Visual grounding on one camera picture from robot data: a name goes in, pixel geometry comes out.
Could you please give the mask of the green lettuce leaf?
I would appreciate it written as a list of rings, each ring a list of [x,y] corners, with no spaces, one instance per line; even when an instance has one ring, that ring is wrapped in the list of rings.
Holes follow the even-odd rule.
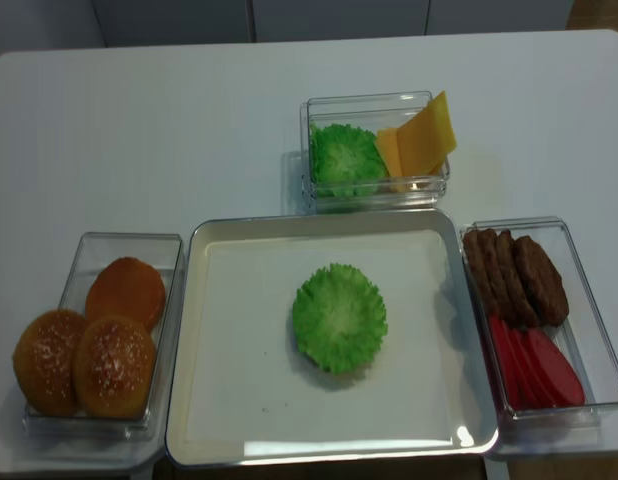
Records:
[[[379,288],[357,267],[332,263],[297,290],[292,326],[298,350],[321,370],[342,375],[371,363],[388,333]]]
[[[311,176],[319,197],[373,195],[388,177],[376,135],[350,124],[310,125]]]

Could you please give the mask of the brown meat patty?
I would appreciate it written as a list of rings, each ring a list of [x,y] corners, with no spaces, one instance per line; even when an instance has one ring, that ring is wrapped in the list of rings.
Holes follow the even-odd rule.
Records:
[[[542,325],[559,327],[570,309],[560,273],[539,243],[530,236],[514,241],[513,259],[530,305]]]
[[[507,285],[498,263],[496,239],[497,235],[493,229],[485,229],[478,232],[478,245],[491,291],[488,312],[490,315],[497,315],[509,327],[518,327],[520,325],[520,318],[510,299]]]
[[[512,313],[506,322],[511,328],[535,328],[539,318],[527,299],[513,259],[514,240],[509,230],[497,235],[496,255],[505,282]]]
[[[478,292],[482,300],[485,312],[488,316],[491,316],[488,312],[489,300],[491,299],[491,291],[488,285],[487,275],[483,264],[480,247],[478,245],[479,231],[480,230],[467,231],[463,237],[463,247],[469,268],[478,287]]]

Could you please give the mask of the silver metal baking tray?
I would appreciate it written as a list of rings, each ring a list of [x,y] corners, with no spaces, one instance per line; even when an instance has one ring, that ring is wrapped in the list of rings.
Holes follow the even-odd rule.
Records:
[[[356,373],[319,370],[294,340],[297,290],[359,268],[388,333]],[[498,426],[452,220],[437,209],[200,225],[190,242],[166,426],[179,465],[483,454]]]

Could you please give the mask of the sesame bun right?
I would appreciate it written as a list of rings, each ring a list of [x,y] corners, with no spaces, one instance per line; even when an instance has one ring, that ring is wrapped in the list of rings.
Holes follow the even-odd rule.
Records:
[[[141,417],[155,358],[154,342],[140,323],[111,315],[90,324],[73,360],[73,383],[82,409],[94,417]]]

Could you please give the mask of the clear bun container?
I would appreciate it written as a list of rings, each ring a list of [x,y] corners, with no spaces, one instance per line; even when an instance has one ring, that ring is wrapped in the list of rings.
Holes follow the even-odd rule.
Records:
[[[151,332],[156,359],[141,414],[131,418],[93,417],[82,411],[71,417],[44,415],[27,404],[23,424],[31,436],[77,438],[149,438],[168,402],[173,378],[186,273],[183,241],[177,234],[87,232],[81,237],[59,306],[85,312],[90,287],[113,261],[134,257],[154,269],[165,287],[166,303]]]

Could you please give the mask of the plain brown bun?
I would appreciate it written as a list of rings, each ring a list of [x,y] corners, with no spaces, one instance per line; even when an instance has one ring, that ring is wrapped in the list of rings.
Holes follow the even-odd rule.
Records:
[[[159,272],[135,257],[122,257],[96,277],[86,297],[85,318],[93,323],[110,315],[122,316],[151,333],[165,302],[166,290]]]

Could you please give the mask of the sesame bun left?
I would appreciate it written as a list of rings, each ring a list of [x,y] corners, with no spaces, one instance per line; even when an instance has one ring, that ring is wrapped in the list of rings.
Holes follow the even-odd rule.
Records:
[[[12,355],[13,369],[28,404],[38,413],[69,417],[78,411],[72,364],[86,326],[83,315],[56,309],[23,331]]]

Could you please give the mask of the clear lettuce and cheese container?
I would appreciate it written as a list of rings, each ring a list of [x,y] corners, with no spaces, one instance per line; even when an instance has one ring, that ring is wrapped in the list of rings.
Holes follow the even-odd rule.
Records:
[[[319,182],[312,178],[311,136],[317,129],[349,125],[377,135],[400,127],[432,101],[428,91],[312,98],[299,108],[300,144],[282,157],[287,213],[336,213],[429,207],[447,191],[447,161],[425,176]]]

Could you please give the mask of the small yellow cheese slice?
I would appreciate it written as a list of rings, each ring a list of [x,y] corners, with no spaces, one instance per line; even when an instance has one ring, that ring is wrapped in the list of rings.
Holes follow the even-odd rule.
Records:
[[[397,140],[397,128],[381,129],[376,135],[376,148],[390,177],[402,177],[402,164]]]

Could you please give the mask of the sesame bun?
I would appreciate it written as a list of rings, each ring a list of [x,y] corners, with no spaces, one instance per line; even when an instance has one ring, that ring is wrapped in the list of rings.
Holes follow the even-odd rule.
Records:
[[[78,411],[72,364],[86,326],[83,315],[56,309],[23,331],[12,355],[13,369],[28,404],[38,413],[69,417]]]
[[[73,383],[82,409],[94,417],[141,417],[155,358],[154,342],[140,323],[111,315],[90,324],[73,360]]]

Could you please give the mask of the white paper tray liner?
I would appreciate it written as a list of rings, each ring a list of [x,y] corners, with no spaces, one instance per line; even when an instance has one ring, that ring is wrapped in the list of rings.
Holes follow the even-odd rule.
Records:
[[[317,369],[291,327],[297,290],[332,263],[359,268],[387,308],[379,353],[350,377]],[[236,441],[250,455],[459,445],[448,275],[431,231],[212,246],[188,438]]]

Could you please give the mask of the large yellow cheese slice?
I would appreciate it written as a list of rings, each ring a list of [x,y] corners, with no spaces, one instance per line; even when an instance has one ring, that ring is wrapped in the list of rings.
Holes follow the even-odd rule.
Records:
[[[397,130],[404,176],[437,174],[457,147],[445,91]]]

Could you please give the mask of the red tomato slice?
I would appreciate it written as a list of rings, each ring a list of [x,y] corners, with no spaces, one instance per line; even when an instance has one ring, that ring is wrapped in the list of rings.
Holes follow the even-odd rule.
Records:
[[[582,384],[571,364],[549,337],[540,330],[529,330],[523,343],[533,368],[556,405],[583,406],[586,397]]]
[[[505,331],[514,358],[517,380],[528,404],[527,408],[555,408],[557,403],[534,370],[530,357],[522,345],[520,333],[509,327],[505,327]]]
[[[523,394],[517,383],[516,367],[514,358],[505,332],[505,325],[497,315],[489,317],[489,324],[494,338],[495,350],[498,355],[498,362],[502,372],[504,389],[507,395],[507,402],[515,411],[521,411],[526,407]]]

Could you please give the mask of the clear patty and tomato container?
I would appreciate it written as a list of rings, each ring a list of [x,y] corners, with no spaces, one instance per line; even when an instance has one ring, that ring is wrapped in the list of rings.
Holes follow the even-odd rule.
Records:
[[[467,231],[485,229],[493,229],[496,235],[509,230],[514,241],[521,236],[530,236],[541,245],[560,273],[570,309],[562,325],[553,327],[540,323],[535,328],[511,328],[498,318],[505,327],[520,333],[525,350],[523,338],[529,330],[540,330],[549,337],[571,364],[582,384],[586,397],[583,406],[528,409],[525,400],[526,407],[515,411],[508,404],[489,324],[490,316],[483,307],[463,247],[463,237]],[[565,222],[558,217],[476,221],[461,228],[460,238],[465,276],[472,294],[498,422],[506,438],[519,439],[528,432],[545,432],[551,438],[561,438],[570,430],[597,426],[602,419],[618,411],[617,356]]]

